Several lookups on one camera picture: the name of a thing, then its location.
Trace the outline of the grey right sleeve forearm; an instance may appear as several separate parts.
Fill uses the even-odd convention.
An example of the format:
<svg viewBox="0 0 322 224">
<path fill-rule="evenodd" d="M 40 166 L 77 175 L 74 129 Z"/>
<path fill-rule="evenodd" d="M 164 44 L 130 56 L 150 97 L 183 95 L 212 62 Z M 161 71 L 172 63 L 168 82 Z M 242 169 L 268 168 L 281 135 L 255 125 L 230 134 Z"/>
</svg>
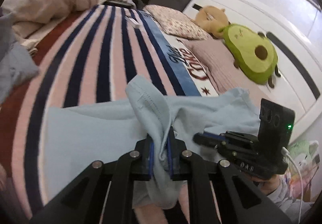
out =
<svg viewBox="0 0 322 224">
<path fill-rule="evenodd" d="M 280 181 L 278 189 L 267 197 L 291 219 L 292 223 L 298 223 L 298 218 L 302 220 L 314 203 L 291 197 L 285 179 L 280 176 Z"/>
</svg>

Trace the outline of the right hand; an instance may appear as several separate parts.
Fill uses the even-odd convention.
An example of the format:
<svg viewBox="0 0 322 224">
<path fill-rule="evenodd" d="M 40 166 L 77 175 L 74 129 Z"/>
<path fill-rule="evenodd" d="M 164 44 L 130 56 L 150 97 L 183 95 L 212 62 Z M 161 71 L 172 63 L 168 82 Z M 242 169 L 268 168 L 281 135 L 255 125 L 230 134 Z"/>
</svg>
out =
<svg viewBox="0 0 322 224">
<path fill-rule="evenodd" d="M 281 181 L 280 181 L 280 176 L 279 175 L 274 175 L 272 178 L 268 180 L 263 180 L 254 176 L 247 176 L 247 178 L 258 184 L 258 188 L 262 193 L 265 195 L 269 195 L 273 193 L 276 189 L 278 189 Z"/>
</svg>

